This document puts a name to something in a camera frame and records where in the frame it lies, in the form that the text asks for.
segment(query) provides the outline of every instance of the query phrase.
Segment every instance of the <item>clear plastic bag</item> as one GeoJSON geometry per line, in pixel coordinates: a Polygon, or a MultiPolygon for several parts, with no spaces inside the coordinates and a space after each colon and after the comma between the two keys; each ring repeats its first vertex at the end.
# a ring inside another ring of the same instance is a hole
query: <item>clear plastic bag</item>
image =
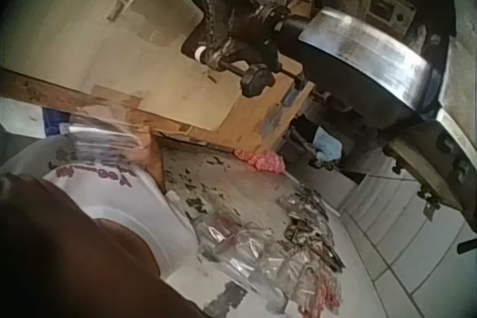
{"type": "Polygon", "coordinates": [[[226,211],[213,211],[194,222],[201,249],[214,252],[227,239],[234,239],[242,224],[226,211]]]}
{"type": "Polygon", "coordinates": [[[301,271],[309,262],[310,254],[308,250],[302,249],[288,258],[281,266],[277,276],[277,285],[285,292],[286,296],[293,296],[301,271]]]}
{"type": "Polygon", "coordinates": [[[312,261],[305,265],[291,297],[291,300],[296,302],[300,307],[303,307],[305,311],[310,311],[312,309],[313,301],[316,297],[319,269],[320,264],[317,261],[312,261]]]}
{"type": "Polygon", "coordinates": [[[144,168],[151,152],[151,129],[113,119],[97,119],[72,115],[69,124],[62,126],[68,133],[81,162],[100,162],[104,165],[129,165],[144,168]]]}
{"type": "Polygon", "coordinates": [[[270,280],[276,282],[280,268],[295,253],[297,253],[295,245],[287,241],[275,241],[263,255],[260,270],[270,280]]]}

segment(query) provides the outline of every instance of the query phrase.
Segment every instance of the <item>person's hand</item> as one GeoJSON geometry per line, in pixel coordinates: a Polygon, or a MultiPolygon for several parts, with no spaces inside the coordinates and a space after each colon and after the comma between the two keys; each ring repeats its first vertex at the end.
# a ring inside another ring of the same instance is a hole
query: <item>person's hand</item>
{"type": "Polygon", "coordinates": [[[0,302],[22,317],[203,317],[45,180],[0,181],[0,302]]]}

